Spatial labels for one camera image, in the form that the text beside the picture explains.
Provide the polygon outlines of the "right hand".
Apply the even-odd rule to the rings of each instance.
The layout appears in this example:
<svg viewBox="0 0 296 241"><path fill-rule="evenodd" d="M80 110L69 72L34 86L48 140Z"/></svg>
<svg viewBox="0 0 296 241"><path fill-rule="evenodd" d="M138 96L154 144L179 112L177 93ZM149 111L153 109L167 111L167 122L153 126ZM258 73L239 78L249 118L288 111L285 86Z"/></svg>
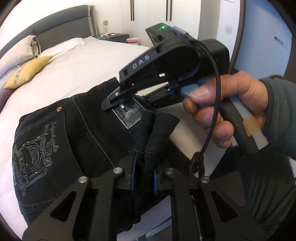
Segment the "right hand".
<svg viewBox="0 0 296 241"><path fill-rule="evenodd" d="M199 108L204 104L213 104L216 94L216 81L214 78L191 91L190 97L183 100L183 107L187 114L191 115L193 121L204 129L210 128L214 108L211 106ZM266 117L268 105L268 92L263 82L248 75L244 71L233 75L221 76L221 99L237 96L252 112L262 127ZM222 149L231 146L231 138L234 127L221 115L218 115L216 127L212 136L213 143Z"/></svg>

